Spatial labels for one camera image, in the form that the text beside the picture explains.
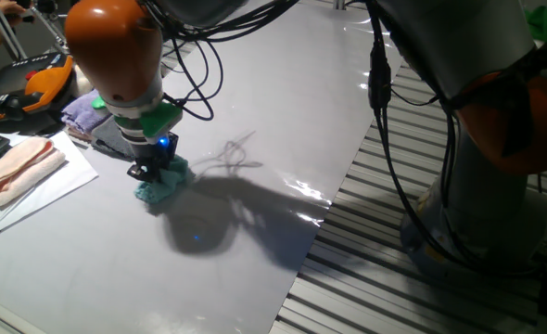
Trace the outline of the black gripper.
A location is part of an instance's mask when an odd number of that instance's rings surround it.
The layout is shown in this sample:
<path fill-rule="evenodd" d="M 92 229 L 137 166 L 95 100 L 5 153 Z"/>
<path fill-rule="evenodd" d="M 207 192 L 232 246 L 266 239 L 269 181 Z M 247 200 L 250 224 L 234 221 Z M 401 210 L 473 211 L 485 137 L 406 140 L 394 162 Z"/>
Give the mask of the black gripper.
<path fill-rule="evenodd" d="M 155 144 L 132 144 L 135 163 L 128 169 L 127 174 L 138 181 L 154 182 L 158 179 L 157 169 L 159 176 L 174 173 L 174 155 L 178 139 L 178 135 L 167 133 L 160 137 Z"/>

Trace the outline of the bystander hand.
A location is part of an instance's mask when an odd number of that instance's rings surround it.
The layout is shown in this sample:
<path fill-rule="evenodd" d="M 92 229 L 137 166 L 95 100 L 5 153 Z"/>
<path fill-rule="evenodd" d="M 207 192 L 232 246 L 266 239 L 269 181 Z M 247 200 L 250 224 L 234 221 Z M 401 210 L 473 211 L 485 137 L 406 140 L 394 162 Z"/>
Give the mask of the bystander hand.
<path fill-rule="evenodd" d="M 12 0 L 0 0 L 0 10 L 11 26 L 21 23 L 21 15 L 26 12 L 23 6 Z"/>

